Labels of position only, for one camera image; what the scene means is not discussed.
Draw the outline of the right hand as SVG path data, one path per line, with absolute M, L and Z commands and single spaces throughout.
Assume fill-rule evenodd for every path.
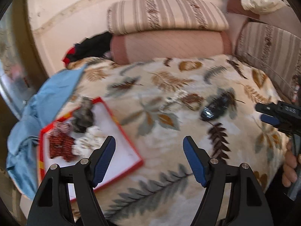
M 295 156 L 292 152 L 292 143 L 287 143 L 287 150 L 285 153 L 285 162 L 283 164 L 282 183 L 285 187 L 290 187 L 292 183 L 297 180 L 296 167 L 300 164 L 300 155 Z

